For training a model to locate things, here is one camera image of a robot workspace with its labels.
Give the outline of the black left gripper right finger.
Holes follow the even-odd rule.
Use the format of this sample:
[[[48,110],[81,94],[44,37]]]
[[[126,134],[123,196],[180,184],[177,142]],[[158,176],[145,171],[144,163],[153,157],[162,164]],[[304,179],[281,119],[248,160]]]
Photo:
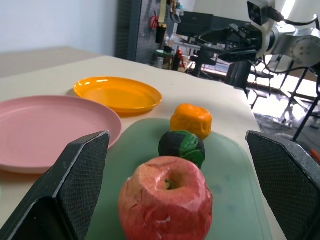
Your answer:
[[[299,144],[248,131],[261,191],[288,240],[320,238],[320,165]]]

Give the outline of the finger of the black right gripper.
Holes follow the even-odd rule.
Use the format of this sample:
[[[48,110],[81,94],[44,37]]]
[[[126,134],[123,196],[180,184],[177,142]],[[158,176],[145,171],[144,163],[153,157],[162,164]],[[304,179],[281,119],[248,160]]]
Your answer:
[[[228,63],[252,61],[256,58],[257,50],[254,47],[232,48],[219,55],[219,59]]]
[[[203,42],[226,42],[233,34],[230,28],[210,29],[202,33],[198,39]]]

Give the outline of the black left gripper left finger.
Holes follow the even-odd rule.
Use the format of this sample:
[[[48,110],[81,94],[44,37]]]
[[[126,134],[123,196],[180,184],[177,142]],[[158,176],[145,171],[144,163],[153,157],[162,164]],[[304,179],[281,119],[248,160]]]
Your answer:
[[[84,240],[99,199],[110,134],[70,142],[0,230],[2,240]]]

